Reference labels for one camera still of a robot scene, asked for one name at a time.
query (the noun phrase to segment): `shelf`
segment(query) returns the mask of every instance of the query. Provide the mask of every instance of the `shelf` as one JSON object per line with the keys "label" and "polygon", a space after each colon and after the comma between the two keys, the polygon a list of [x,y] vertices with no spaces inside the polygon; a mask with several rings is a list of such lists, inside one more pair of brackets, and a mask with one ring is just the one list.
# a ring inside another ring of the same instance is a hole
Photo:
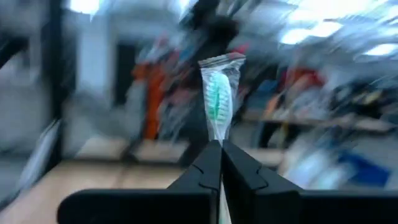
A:
{"label": "shelf", "polygon": [[304,126],[318,126],[318,127],[333,127],[340,126],[342,128],[351,128],[362,131],[376,131],[376,132],[387,132],[396,125],[381,121],[378,119],[364,118],[360,116],[344,116],[340,118],[333,118],[331,120],[319,120],[319,119],[306,119],[306,118],[281,118],[281,117],[271,117],[268,118],[264,115],[261,110],[248,110],[244,115],[243,119],[246,121],[267,121],[273,123],[289,123]]}

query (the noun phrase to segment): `packaged toothbrush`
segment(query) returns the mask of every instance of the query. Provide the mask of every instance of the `packaged toothbrush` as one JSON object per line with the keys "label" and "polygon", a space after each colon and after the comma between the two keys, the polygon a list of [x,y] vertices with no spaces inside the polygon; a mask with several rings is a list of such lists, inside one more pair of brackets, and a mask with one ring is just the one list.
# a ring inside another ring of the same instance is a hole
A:
{"label": "packaged toothbrush", "polygon": [[228,138],[240,71],[246,57],[240,53],[199,61],[209,139],[220,144]]}

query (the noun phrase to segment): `blue object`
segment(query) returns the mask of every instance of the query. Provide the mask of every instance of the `blue object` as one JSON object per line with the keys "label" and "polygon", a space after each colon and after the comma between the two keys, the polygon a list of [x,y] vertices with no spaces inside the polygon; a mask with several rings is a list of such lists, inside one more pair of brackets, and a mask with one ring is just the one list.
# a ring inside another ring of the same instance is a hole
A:
{"label": "blue object", "polygon": [[342,152],[339,162],[348,162],[357,169],[358,173],[351,180],[360,184],[383,187],[391,175],[386,168],[352,152]]}
{"label": "blue object", "polygon": [[274,80],[264,80],[257,88],[256,93],[274,93],[278,83]]}

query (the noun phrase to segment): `toothbrush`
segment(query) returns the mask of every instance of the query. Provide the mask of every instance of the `toothbrush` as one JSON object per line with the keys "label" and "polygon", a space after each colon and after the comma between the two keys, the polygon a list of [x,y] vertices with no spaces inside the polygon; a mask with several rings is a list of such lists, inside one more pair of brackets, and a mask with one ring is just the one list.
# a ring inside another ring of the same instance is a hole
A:
{"label": "toothbrush", "polygon": [[213,128],[214,138],[222,145],[233,115],[231,85],[221,72],[211,73],[205,92],[205,111]]}

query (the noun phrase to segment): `ceiling light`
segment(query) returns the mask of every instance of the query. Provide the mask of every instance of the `ceiling light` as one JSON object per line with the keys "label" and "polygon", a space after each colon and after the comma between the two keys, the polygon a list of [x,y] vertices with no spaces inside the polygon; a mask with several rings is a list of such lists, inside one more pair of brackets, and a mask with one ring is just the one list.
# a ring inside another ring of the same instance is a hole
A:
{"label": "ceiling light", "polygon": [[100,9],[102,0],[70,0],[69,9],[83,14],[95,14]]}
{"label": "ceiling light", "polygon": [[323,14],[324,18],[337,18],[359,13],[369,7],[374,0],[303,0],[300,7]]}
{"label": "ceiling light", "polygon": [[375,46],[374,48],[368,50],[364,54],[366,55],[374,55],[374,56],[380,56],[380,55],[387,55],[394,50],[398,48],[398,45],[396,44],[380,44]]}
{"label": "ceiling light", "polygon": [[398,35],[398,28],[387,28],[384,32],[382,32],[382,34],[388,37]]}
{"label": "ceiling light", "polygon": [[307,29],[293,29],[288,31],[280,42],[283,44],[297,44],[307,38],[310,32],[311,31]]}
{"label": "ceiling light", "polygon": [[328,37],[342,28],[338,22],[321,22],[311,30],[311,35],[315,37]]}
{"label": "ceiling light", "polygon": [[319,21],[323,16],[316,11],[297,9],[289,14],[290,21]]}
{"label": "ceiling light", "polygon": [[387,19],[392,19],[398,16],[398,6],[391,6],[388,11],[387,11],[387,15],[384,18],[385,20]]}
{"label": "ceiling light", "polygon": [[187,10],[187,7],[189,6],[189,0],[179,0],[179,3],[181,11]]}

